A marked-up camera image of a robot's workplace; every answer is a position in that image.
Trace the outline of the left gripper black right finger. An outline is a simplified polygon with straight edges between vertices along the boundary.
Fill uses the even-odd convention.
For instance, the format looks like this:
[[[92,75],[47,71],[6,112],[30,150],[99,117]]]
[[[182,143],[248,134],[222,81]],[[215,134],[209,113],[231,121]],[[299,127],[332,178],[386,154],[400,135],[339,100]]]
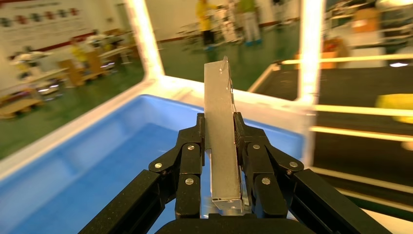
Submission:
[[[286,218],[292,175],[304,164],[271,145],[263,129],[245,124],[242,114],[233,114],[239,166],[244,173],[246,195],[258,218]]]

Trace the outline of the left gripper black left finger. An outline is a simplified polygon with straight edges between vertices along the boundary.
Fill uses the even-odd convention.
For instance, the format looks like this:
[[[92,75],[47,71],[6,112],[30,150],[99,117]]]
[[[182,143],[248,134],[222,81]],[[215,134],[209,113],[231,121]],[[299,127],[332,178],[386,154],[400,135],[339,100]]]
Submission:
[[[178,132],[176,144],[149,164],[160,175],[163,202],[175,200],[175,218],[200,218],[201,174],[205,165],[205,115],[197,114],[193,127]]]

